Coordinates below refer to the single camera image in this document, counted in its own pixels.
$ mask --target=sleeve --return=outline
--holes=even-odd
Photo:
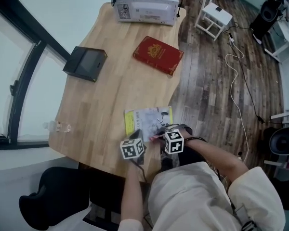
[[[120,222],[118,231],[144,231],[144,228],[138,220],[125,219]]]
[[[236,208],[244,205],[247,214],[262,231],[282,231],[285,212],[277,191],[260,167],[237,178],[228,195]]]

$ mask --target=white shirt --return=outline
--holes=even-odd
[[[262,231],[282,231],[285,214],[280,198],[260,167],[237,178],[228,195],[205,162],[158,174],[149,196],[154,231],[240,231],[231,202],[244,207]],[[142,231],[140,222],[123,220],[119,231]]]

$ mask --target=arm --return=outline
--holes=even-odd
[[[185,139],[191,137],[185,130],[181,130],[180,132]],[[207,161],[210,161],[221,174],[226,175],[231,181],[234,181],[249,170],[235,155],[217,146],[210,145],[201,140],[187,141],[184,145],[200,153]]]
[[[138,180],[137,167],[128,162],[128,171],[121,203],[121,220],[134,219],[142,222],[143,197]]]
[[[289,9],[286,8],[286,21],[289,22]]]

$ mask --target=gold emblem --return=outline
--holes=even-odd
[[[161,45],[158,44],[153,44],[152,46],[149,46],[148,48],[148,54],[153,57],[156,58],[156,56],[158,55],[160,49],[162,48]]]

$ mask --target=wooden table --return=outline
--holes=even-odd
[[[118,23],[110,3],[102,5],[95,25],[81,46],[105,50],[108,58],[95,83],[67,76],[56,120],[71,124],[69,133],[51,133],[54,150],[81,163],[118,176],[126,175],[119,143],[125,137],[124,110],[167,106],[180,80],[181,64],[173,78],[132,57],[145,36],[178,48],[178,31],[186,11],[174,26]],[[160,169],[158,144],[147,143],[146,176]]]

